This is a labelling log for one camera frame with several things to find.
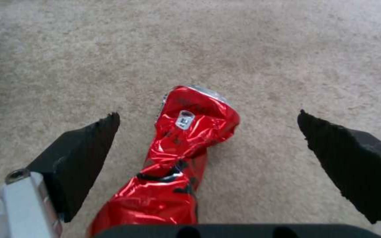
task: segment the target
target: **screw hole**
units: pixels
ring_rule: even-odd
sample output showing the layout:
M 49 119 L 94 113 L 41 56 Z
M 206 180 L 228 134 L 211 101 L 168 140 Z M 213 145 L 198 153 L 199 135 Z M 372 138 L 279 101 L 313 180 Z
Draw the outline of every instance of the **screw hole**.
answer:
M 185 226 L 179 230 L 176 238 L 201 238 L 199 231 L 191 226 Z
M 24 175 L 23 170 L 18 170 L 18 171 L 13 172 L 12 174 L 10 174 L 10 178 L 12 178 L 12 179 L 18 179 L 18 178 L 20 178 L 23 175 Z

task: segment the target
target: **red soda can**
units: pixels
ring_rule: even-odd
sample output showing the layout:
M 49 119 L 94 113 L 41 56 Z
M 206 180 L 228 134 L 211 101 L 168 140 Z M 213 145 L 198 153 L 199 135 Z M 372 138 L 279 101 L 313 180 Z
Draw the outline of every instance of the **red soda can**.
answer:
M 218 93 L 177 86 L 163 99 L 143 169 L 98 212 L 88 236 L 122 224 L 196 224 L 195 192 L 207 148 L 234 134 L 240 118 Z

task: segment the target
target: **floor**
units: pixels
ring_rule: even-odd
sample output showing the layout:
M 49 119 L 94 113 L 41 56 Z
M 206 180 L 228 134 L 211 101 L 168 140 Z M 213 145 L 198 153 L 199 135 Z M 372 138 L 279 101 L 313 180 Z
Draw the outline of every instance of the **floor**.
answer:
M 307 149 L 296 116 L 381 139 L 381 1 L 0 1 L 0 186 L 62 132 L 110 111 L 121 128 L 82 209 L 80 237 L 142 166 L 162 96 L 198 84 L 229 99 L 235 136 L 209 151 L 200 223 L 372 229 Z

